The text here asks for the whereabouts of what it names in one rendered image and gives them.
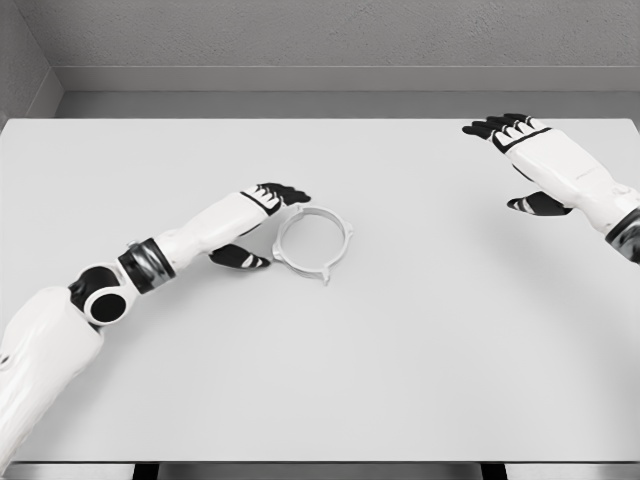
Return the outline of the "white round pipe clamp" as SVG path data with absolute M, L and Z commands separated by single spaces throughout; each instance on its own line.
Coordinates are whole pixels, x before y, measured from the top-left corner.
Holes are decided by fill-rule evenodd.
M 334 211 L 300 206 L 278 229 L 273 258 L 296 274 L 329 284 L 331 273 L 345 257 L 353 226 Z

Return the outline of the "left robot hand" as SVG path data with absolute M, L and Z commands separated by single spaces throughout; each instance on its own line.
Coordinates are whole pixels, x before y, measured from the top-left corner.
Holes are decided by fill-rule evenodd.
M 281 209 L 311 201 L 302 190 L 279 183 L 259 183 L 232 193 L 204 211 L 206 248 L 212 247 L 209 259 L 217 265 L 237 270 L 258 270 L 270 261 L 233 244 L 237 238 L 255 230 Z

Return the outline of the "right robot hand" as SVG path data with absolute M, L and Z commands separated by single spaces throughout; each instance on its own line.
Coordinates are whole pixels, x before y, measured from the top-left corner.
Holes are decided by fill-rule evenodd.
M 600 214 L 591 197 L 595 187 L 580 176 L 602 174 L 604 169 L 563 131 L 519 113 L 475 120 L 462 131 L 491 143 L 539 187 L 536 193 L 510 200 L 509 208 L 536 216 L 562 216 L 577 209 L 589 220 Z

